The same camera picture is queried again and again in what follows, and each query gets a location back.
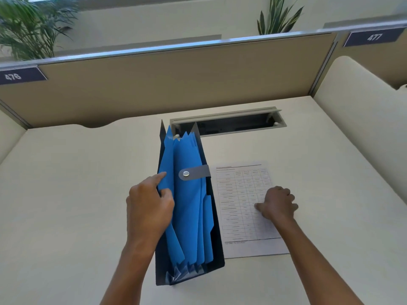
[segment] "person's left hand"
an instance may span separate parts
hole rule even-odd
[[[157,192],[157,185],[166,172],[150,176],[134,185],[126,199],[127,203],[127,247],[142,246],[153,253],[157,243],[170,225],[174,199],[171,190]]]

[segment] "person's left arm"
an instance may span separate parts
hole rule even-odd
[[[160,197],[156,189],[165,175],[156,174],[130,189],[126,199],[127,242],[100,305],[140,304],[144,276],[173,215],[171,190],[161,190]]]

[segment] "desk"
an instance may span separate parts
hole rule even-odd
[[[363,302],[407,299],[407,206],[311,97],[28,130],[0,166],[2,304],[98,304],[126,240],[130,186],[157,171],[160,122],[276,106],[285,128],[203,137],[210,165],[267,161],[295,217]],[[142,304],[308,304],[289,255],[226,260]]]

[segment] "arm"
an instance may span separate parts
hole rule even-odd
[[[130,189],[126,199],[127,242],[100,305],[140,304],[144,276],[173,215],[171,190],[161,190],[160,197],[156,189],[165,175],[156,174]]]
[[[271,220],[285,241],[311,305],[363,305],[352,289],[303,233],[294,220],[298,205],[289,189],[267,191],[256,209]]]

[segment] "table grid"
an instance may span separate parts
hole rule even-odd
[[[271,181],[261,165],[216,168],[224,242],[280,237],[274,225],[254,208],[264,202]]]

